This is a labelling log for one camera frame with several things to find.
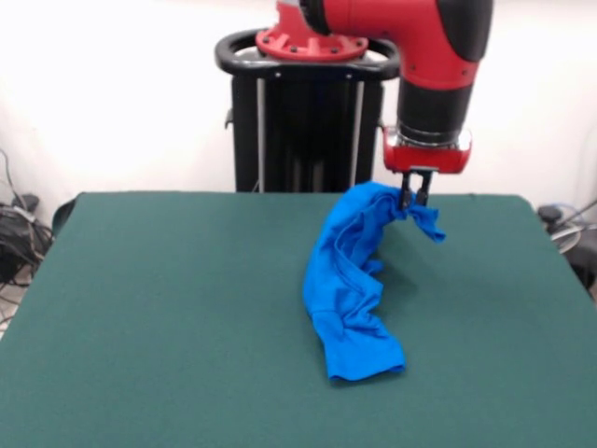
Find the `green table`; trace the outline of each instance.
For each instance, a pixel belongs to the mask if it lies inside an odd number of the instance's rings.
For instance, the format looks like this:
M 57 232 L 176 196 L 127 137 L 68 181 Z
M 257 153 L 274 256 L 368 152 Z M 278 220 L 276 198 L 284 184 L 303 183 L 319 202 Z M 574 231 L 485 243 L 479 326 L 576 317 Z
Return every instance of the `green table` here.
M 0 446 L 595 446 L 597 315 L 515 197 L 387 228 L 407 371 L 330 383 L 301 284 L 336 199 L 81 196 L 0 342 Z

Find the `blue towel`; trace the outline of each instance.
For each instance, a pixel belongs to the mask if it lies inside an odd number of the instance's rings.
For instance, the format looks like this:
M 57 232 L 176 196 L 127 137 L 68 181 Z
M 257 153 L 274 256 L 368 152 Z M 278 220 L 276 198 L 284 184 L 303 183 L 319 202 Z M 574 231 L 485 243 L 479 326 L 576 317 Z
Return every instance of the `blue towel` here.
M 303 296 L 324 344 L 330 379 L 357 381 L 405 368 L 400 344 L 371 313 L 383 285 L 372 277 L 382 264 L 369 257 L 382 241 L 383 226 L 395 219 L 413 217 L 437 242 L 445 234 L 436 228 L 437 210 L 417 204 L 398 210 L 399 193 L 374 182 L 350 189 L 334 206 L 312 252 Z

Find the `black stand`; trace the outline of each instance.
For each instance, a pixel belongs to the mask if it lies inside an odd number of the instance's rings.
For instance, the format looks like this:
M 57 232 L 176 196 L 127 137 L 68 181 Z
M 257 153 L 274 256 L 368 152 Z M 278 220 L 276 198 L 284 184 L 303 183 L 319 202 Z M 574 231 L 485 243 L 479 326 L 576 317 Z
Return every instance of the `black stand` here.
M 257 51 L 255 34 L 223 39 L 218 65 L 233 74 L 236 190 L 343 192 L 371 179 L 382 112 L 382 81 L 396 77 L 396 48 L 371 42 L 388 57 L 350 63 L 292 63 Z

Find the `red robot arm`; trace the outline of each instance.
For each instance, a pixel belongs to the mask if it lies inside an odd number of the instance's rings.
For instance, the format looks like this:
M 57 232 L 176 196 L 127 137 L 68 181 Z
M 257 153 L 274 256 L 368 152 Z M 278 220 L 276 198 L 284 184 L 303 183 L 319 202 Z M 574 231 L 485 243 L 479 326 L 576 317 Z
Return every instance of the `red robot arm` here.
M 392 40 L 402 74 L 397 125 L 385 129 L 386 167 L 403 173 L 403 201 L 410 173 L 423 175 L 417 197 L 426 203 L 431 173 L 465 169 L 472 142 L 463 133 L 479 62 L 485 54 L 493 0 L 300 0 L 311 27 Z

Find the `cloth fold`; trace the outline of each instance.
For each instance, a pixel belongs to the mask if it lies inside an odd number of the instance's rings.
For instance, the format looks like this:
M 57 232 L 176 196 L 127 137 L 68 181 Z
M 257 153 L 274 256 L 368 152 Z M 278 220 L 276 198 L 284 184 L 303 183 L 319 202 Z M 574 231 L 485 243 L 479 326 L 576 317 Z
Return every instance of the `cloth fold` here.
M 382 241 L 383 227 L 396 219 L 412 217 L 436 242 L 446 235 L 436 227 L 437 210 L 417 204 L 398 210 L 399 193 L 375 182 L 347 191 L 312 252 L 303 299 L 324 345 L 330 379 L 358 381 L 405 369 L 399 342 L 371 313 L 381 301 L 383 285 L 372 277 L 382 263 L 369 258 Z

